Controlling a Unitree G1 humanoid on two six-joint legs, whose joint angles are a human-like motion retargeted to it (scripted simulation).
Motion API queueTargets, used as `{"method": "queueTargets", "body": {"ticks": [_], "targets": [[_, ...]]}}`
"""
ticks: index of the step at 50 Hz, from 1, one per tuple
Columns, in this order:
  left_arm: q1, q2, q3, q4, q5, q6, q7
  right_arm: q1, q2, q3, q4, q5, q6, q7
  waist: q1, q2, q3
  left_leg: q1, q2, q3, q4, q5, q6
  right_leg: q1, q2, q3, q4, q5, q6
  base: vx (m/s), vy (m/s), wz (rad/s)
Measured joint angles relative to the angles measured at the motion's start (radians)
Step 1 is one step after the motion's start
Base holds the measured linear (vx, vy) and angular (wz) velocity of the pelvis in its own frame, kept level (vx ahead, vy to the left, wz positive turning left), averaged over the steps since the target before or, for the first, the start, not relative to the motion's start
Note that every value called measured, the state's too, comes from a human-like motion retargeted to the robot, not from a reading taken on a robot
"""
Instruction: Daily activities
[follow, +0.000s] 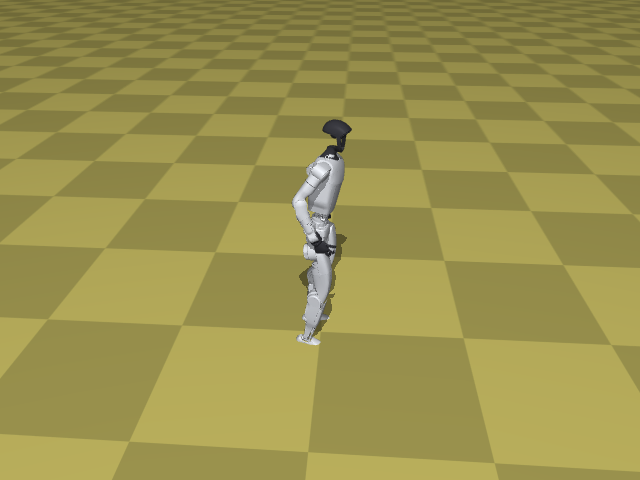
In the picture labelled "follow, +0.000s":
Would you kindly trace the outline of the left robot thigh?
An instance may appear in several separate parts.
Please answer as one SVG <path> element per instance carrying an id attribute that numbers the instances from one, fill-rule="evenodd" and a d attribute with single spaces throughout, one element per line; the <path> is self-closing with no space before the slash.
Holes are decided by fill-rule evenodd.
<path id="1" fill-rule="evenodd" d="M 332 222 L 330 222 L 330 231 L 329 231 L 328 238 L 327 238 L 327 240 L 326 240 L 326 244 L 329 244 L 329 245 L 335 245 L 335 246 L 336 246 L 336 244 L 337 244 L 335 225 L 334 225 L 334 223 L 332 223 Z M 332 252 L 333 252 L 333 250 L 336 252 L 336 248 L 330 248 L 330 247 L 329 247 L 329 249 L 330 249 Z M 328 253 L 329 253 L 329 252 L 328 252 Z M 335 253 L 334 253 L 333 255 L 331 254 L 331 256 L 329 256 L 329 257 L 330 257 L 330 261 L 331 261 L 331 265 L 332 265 L 333 260 L 334 260 L 334 257 L 335 257 Z M 308 280 L 309 280 L 311 283 L 313 283 L 313 284 L 314 284 L 311 269 L 312 269 L 312 267 L 311 267 L 311 268 L 309 268 L 309 269 L 308 269 L 308 271 L 307 271 L 307 278 L 308 278 Z"/>

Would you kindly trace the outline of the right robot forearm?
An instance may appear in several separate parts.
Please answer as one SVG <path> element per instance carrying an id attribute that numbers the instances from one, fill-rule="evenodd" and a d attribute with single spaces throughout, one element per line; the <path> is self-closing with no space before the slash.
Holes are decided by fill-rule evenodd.
<path id="1" fill-rule="evenodd" d="M 319 241 L 316 236 L 315 225 L 312 223 L 310 213 L 307 210 L 307 204 L 305 201 L 299 200 L 295 203 L 295 213 L 296 219 L 300 222 L 301 227 L 303 228 L 303 232 L 305 235 L 307 235 L 309 241 L 311 243 Z"/>

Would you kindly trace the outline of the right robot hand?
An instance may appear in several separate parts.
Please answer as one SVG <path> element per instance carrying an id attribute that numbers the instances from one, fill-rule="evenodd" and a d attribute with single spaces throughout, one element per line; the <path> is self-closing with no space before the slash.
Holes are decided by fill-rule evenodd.
<path id="1" fill-rule="evenodd" d="M 322 238 L 321 238 L 321 236 L 319 235 L 319 233 L 317 231 L 316 231 L 316 236 L 319 239 L 319 241 L 316 241 L 314 243 L 310 242 L 314 246 L 315 252 L 318 253 L 318 254 L 325 253 L 328 257 L 331 256 L 331 254 L 333 255 L 335 253 L 335 251 L 333 250 L 333 252 L 332 252 L 329 249 L 329 247 L 330 248 L 336 248 L 336 246 L 335 245 L 326 244 L 326 242 L 322 241 Z"/>

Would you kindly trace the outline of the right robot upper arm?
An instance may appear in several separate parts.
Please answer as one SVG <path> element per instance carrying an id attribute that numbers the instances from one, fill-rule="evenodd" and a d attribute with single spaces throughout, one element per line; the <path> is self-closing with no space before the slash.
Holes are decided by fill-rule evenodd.
<path id="1" fill-rule="evenodd" d="M 317 163 L 312 167 L 306 181 L 300 187 L 292 200 L 292 206 L 294 209 L 297 201 L 303 200 L 306 202 L 305 199 L 312 195 L 319 184 L 327 179 L 331 169 L 332 168 L 326 162 Z"/>

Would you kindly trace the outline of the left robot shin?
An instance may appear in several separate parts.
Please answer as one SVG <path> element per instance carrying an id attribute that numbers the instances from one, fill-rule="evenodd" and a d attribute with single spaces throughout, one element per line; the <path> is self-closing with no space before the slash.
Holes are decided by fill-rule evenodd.
<path id="1" fill-rule="evenodd" d="M 315 285 L 308 280 L 308 293 L 314 288 L 315 288 Z"/>

